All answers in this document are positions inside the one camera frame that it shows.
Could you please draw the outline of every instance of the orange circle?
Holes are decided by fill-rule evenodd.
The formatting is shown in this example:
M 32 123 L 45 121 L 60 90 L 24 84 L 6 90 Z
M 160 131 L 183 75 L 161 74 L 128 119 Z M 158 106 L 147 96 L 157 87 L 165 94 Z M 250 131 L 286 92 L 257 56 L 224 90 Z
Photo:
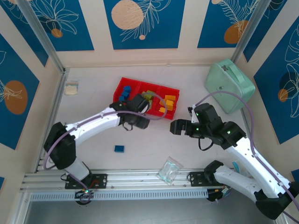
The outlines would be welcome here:
M 114 24 L 119 29 L 134 29 L 143 19 L 140 6 L 132 0 L 121 0 L 112 9 L 111 16 Z
M 145 35 L 140 35 L 139 39 L 142 40 L 142 41 L 145 40 Z
M 288 91 L 285 90 L 285 89 L 281 89 L 281 90 L 278 92 L 278 99 L 279 99 L 281 102 L 285 102 L 285 101 L 288 99 Z
M 238 43 L 247 23 L 247 20 L 242 20 L 234 25 L 231 25 L 225 32 L 224 41 L 230 44 Z
M 6 94 L 4 97 L 6 108 L 13 114 L 24 113 L 28 102 L 24 84 L 19 81 L 10 81 L 5 85 L 4 93 Z
M 61 30 L 60 29 L 56 29 L 56 28 L 52 29 L 51 33 L 52 33 L 53 36 L 55 36 L 57 38 L 60 38 L 63 35 L 62 32 L 61 32 Z
M 214 5 L 219 4 L 220 2 L 222 2 L 222 0 L 212 0 L 212 3 L 213 3 Z

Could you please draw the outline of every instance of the small block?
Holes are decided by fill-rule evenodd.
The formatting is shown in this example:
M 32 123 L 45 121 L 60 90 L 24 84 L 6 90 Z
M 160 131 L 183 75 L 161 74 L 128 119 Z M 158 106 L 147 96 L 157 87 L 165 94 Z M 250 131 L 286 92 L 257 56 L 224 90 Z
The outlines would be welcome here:
M 173 106 L 167 105 L 167 109 L 168 109 L 169 111 L 173 111 Z
M 166 100 L 166 105 L 168 105 L 168 106 L 173 106 L 173 104 L 174 104 L 174 102 L 173 101 L 171 101 L 171 100 Z
M 172 101 L 176 101 L 176 96 L 165 95 L 165 99 L 172 100 Z
M 162 100 L 160 100 L 160 105 L 165 106 Z
M 114 151 L 116 153 L 123 153 L 125 151 L 125 147 L 124 146 L 115 146 Z
M 154 94 L 156 94 L 155 92 L 153 92 L 153 91 L 150 91 L 150 90 L 147 90 L 146 92 L 150 92 L 150 93 L 154 93 Z
M 150 94 L 145 94 L 144 98 L 146 98 L 147 100 L 151 100 L 153 97 Z
M 129 86 L 129 85 L 125 86 L 123 88 L 123 90 L 130 93 L 131 92 L 131 86 Z
M 160 112 L 165 113 L 165 108 L 164 107 L 160 107 Z
M 129 96 L 130 96 L 130 94 L 129 94 L 128 92 L 126 92 L 126 91 L 122 92 L 121 95 L 122 95 L 125 99 L 128 99 Z

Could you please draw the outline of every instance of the small packet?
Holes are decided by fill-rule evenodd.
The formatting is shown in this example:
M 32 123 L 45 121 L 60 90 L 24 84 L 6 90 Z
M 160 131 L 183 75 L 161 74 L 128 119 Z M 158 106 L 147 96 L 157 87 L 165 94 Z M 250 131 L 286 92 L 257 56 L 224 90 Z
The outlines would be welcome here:
M 173 158 L 168 157 L 166 163 L 157 174 L 157 177 L 171 185 L 181 168 L 183 168 L 183 165 Z
M 67 82 L 64 87 L 64 94 L 67 96 L 77 95 L 78 94 L 78 86 L 79 86 L 79 82 L 77 82 L 77 81 Z

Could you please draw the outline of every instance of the orange block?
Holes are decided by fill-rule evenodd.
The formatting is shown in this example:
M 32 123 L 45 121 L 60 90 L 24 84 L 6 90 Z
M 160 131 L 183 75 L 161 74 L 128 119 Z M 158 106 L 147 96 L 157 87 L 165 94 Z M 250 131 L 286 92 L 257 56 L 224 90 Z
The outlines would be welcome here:
M 165 106 L 162 100 L 160 100 L 160 105 Z
M 165 113 L 165 108 L 164 107 L 160 107 L 160 112 Z
M 167 109 L 168 109 L 169 111 L 172 111 L 172 110 L 173 110 L 173 106 L 167 105 Z
M 176 101 L 176 96 L 165 95 L 165 99 L 172 100 L 172 101 Z

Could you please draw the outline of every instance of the red tray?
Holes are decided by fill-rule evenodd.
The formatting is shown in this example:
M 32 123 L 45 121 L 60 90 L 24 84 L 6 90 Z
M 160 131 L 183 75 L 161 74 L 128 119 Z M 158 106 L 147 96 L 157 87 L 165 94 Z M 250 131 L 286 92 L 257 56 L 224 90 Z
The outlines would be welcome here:
M 127 85 L 131 86 L 131 90 L 132 90 L 130 93 L 130 96 L 129 96 L 129 100 L 133 99 L 134 96 L 136 96 L 138 93 L 141 94 L 143 91 L 146 92 L 147 90 L 155 92 L 157 95 L 159 95 L 162 98 L 165 98 L 165 95 L 176 96 L 176 101 L 174 102 L 173 110 L 167 111 L 167 114 L 165 116 L 165 118 L 167 118 L 167 119 L 170 119 L 170 120 L 173 119 L 174 113 L 177 109 L 179 90 L 123 77 L 123 78 L 121 78 L 121 81 L 118 84 L 118 86 L 114 92 L 113 102 L 119 101 L 119 97 L 121 96 L 121 94 L 123 92 L 123 88 Z M 159 111 L 160 107 L 163 107 L 160 105 L 160 99 L 158 97 L 154 97 L 153 105 L 152 105 L 151 109 L 148 110 L 146 113 L 155 115 L 158 117 L 162 117 L 164 113 Z

